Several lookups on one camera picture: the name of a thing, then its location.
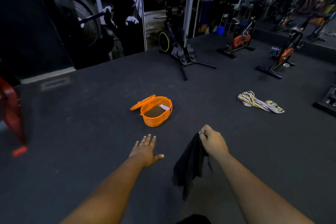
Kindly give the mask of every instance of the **orange basket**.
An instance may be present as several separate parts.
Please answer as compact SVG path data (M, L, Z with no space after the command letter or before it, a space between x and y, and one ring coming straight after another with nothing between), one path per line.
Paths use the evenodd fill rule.
M162 113L160 116L149 118L145 115L147 111L152 109L154 106L160 106L164 105L168 107L168 109ZM133 106L130 110L135 110L137 108L140 108L141 116L143 117L143 121L145 124L149 127L157 127L162 122L164 122L166 119L168 119L169 115L171 114L171 111L173 110L173 104L170 99L166 97L156 97L155 95L152 95L142 101L139 101L135 106Z

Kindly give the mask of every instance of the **dumbbell rack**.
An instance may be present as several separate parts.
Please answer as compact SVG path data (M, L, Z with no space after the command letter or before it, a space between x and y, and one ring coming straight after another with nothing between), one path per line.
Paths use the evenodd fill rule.
M332 85L324 98L314 103L314 107L336 116L336 86Z

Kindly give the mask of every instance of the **red chair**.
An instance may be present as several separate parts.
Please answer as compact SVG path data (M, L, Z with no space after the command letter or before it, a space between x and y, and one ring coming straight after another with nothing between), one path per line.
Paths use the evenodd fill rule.
M17 157L28 151L27 139L23 129L21 107L15 90L1 77L0 99L3 105L4 122L8 128L18 136L19 142L23 144L23 146L12 152L13 157Z

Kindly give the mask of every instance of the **basket lid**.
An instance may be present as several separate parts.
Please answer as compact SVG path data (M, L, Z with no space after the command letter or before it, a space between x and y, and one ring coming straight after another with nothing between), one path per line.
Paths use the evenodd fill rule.
M131 111L134 111L134 110L136 110L136 109L142 107L142 105L143 105L147 100L149 100L149 99L151 99L151 98L153 98L153 97L155 97L155 95L151 95L150 97L145 98L145 99L142 100L142 101L139 101L136 105L133 105L133 106L131 107L130 110L131 110Z

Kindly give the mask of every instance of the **striped towel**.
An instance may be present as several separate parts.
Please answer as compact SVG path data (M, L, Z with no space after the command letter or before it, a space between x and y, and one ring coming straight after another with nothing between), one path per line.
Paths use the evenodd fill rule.
M283 113L285 112L281 107L271 100L266 103L258 100L252 91L246 91L238 95L238 101L241 101L245 106L254 106L268 112Z

